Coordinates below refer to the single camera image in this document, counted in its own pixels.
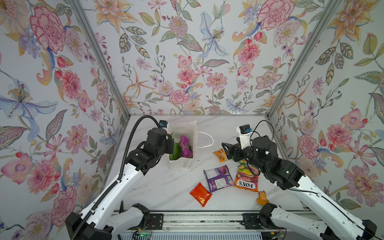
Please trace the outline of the green chips bag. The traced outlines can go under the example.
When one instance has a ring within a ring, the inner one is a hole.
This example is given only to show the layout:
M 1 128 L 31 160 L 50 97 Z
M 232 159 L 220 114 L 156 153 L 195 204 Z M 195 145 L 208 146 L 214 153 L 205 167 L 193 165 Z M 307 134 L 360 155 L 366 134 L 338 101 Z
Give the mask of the green chips bag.
M 175 161 L 178 160 L 181 157 L 181 147 L 179 143 L 174 143 L 174 148 L 173 148 L 173 153 L 169 154 L 169 160 L 170 161 Z

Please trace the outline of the magenta purple snack bag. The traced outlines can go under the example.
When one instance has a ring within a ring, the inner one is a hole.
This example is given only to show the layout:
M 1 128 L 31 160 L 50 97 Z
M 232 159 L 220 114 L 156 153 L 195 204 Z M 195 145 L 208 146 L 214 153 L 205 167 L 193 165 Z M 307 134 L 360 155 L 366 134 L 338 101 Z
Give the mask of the magenta purple snack bag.
M 193 158 L 193 150 L 192 150 L 192 147 L 190 146 L 189 138 L 183 135 L 181 137 L 179 144 L 182 150 L 181 158 L 188 158 L 188 159 Z

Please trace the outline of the purple white snack packet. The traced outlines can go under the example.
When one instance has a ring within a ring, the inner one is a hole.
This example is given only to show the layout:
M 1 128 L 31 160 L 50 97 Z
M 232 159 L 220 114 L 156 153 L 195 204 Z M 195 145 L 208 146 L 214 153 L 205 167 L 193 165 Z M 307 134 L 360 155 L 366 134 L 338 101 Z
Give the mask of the purple white snack packet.
M 227 187 L 234 186 L 234 181 L 230 175 L 227 165 L 210 170 L 204 170 L 210 193 Z

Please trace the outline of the white paper bag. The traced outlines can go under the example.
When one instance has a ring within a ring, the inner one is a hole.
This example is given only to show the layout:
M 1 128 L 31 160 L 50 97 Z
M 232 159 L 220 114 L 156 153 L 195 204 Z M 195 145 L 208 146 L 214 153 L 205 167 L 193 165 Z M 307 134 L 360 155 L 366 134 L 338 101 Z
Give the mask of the white paper bag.
M 170 170 L 188 170 L 195 161 L 198 149 L 211 147 L 215 140 L 206 133 L 198 131 L 197 121 L 171 124 L 168 127 L 168 133 L 174 139 L 174 152 L 169 154 L 168 162 Z M 205 146 L 198 145 L 198 134 L 203 134 L 211 139 L 211 142 Z

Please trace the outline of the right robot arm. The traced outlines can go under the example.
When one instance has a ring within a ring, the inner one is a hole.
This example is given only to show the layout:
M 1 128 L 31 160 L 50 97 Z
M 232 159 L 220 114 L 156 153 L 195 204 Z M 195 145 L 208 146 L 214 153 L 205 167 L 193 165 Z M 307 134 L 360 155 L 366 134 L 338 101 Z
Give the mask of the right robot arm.
M 318 221 L 311 220 L 267 203 L 257 216 L 261 227 L 285 228 L 312 240 L 371 240 L 375 237 L 377 226 L 372 221 L 350 214 L 318 188 L 297 165 L 279 158 L 277 145 L 268 136 L 247 142 L 238 138 L 237 141 L 235 145 L 222 143 L 228 159 L 245 160 L 319 217 Z

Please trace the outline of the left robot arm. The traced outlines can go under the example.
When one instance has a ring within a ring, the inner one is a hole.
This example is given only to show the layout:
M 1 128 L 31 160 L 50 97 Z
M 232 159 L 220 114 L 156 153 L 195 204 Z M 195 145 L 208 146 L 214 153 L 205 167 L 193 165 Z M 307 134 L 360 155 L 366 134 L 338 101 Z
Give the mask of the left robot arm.
M 66 227 L 72 240 L 112 240 L 129 229 L 142 229 L 149 223 L 150 211 L 142 204 L 115 214 L 132 185 L 155 167 L 163 155 L 174 150 L 174 139 L 163 128 L 148 131 L 141 142 L 123 160 L 123 172 L 79 214 L 71 213 Z

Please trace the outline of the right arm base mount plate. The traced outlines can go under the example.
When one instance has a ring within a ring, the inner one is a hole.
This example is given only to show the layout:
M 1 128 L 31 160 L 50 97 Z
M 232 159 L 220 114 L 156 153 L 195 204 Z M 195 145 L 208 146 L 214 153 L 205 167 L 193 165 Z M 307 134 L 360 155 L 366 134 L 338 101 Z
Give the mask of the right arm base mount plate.
M 280 230 L 281 227 L 276 226 L 272 222 L 271 214 L 260 214 L 260 213 L 246 213 L 242 214 L 243 225 L 246 230 Z

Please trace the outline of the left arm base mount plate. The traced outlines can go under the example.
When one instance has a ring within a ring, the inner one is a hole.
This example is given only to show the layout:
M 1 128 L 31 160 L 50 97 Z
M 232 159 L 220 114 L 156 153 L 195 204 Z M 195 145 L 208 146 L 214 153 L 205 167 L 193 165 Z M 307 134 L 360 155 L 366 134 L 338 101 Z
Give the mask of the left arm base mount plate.
M 138 226 L 128 230 L 161 230 L 164 223 L 164 214 L 146 214 Z

